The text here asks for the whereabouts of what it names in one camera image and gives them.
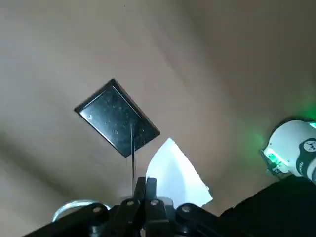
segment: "green led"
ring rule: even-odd
[[[271,148],[267,149],[266,156],[273,163],[279,164],[282,162],[283,164],[288,165],[288,163],[284,159],[282,159],[277,153],[275,153],[274,150],[272,150]]]
[[[269,160],[271,160],[272,163],[278,163],[278,158],[274,154],[268,154],[268,158]]]
[[[310,126],[312,126],[313,128],[316,128],[316,122],[310,122]]]

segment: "white paper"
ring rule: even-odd
[[[201,207],[213,200],[209,188],[171,138],[152,158],[146,173],[148,177],[157,178],[157,196],[172,199],[174,208],[184,203]]]

